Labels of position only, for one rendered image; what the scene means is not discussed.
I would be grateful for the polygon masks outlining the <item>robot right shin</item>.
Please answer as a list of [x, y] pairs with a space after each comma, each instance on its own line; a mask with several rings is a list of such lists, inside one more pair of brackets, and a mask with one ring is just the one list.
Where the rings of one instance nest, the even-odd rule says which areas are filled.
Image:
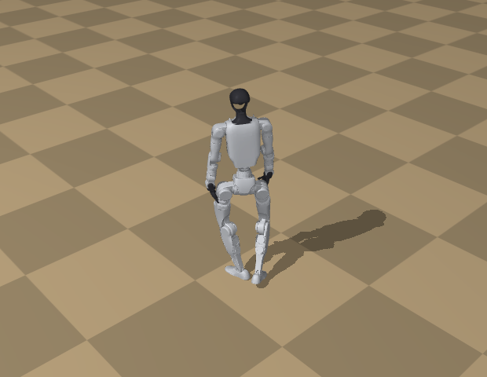
[[270, 223], [266, 222], [264, 235], [260, 235], [260, 234], [256, 235], [256, 241], [255, 241], [256, 264], [255, 264], [254, 273], [257, 273], [258, 271], [259, 275], [262, 275], [263, 261], [269, 244], [269, 230], [270, 230]]

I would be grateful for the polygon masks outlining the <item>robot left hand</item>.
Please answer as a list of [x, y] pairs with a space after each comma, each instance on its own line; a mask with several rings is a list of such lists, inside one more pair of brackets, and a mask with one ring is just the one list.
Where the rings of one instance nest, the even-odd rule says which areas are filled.
[[216, 189], [216, 187], [212, 183], [208, 184], [208, 189], [207, 190], [210, 191], [210, 193], [213, 196], [213, 198], [216, 200], [217, 203], [219, 203], [218, 202], [218, 197], [217, 197], [217, 195], [215, 193], [216, 192], [215, 189]]

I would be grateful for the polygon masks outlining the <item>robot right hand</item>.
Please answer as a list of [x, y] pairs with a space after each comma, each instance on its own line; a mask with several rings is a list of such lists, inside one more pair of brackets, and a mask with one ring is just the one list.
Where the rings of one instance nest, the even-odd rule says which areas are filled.
[[263, 174], [264, 175], [262, 177], [258, 178], [258, 180], [262, 179], [262, 180], [266, 181], [267, 184], [269, 184], [269, 179], [272, 177], [273, 172], [269, 172], [267, 175], [265, 175], [265, 171], [264, 171]]

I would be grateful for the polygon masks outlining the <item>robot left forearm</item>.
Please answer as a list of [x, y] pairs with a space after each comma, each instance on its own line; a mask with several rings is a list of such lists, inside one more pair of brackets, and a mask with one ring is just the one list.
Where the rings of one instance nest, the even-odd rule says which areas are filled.
[[208, 161], [207, 161], [207, 176], [206, 176], [206, 181], [205, 185], [208, 188], [208, 184], [212, 183], [215, 186], [215, 179], [216, 179], [216, 173], [218, 169], [218, 164], [217, 163], [212, 163], [210, 162], [211, 158], [211, 152], [208, 154]]

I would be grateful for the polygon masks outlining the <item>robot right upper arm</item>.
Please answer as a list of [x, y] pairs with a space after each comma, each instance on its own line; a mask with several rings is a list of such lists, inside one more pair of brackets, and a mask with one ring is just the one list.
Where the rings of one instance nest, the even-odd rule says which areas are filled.
[[260, 147], [261, 153], [266, 156], [273, 153], [273, 126], [266, 117], [257, 118], [262, 131], [263, 145]]

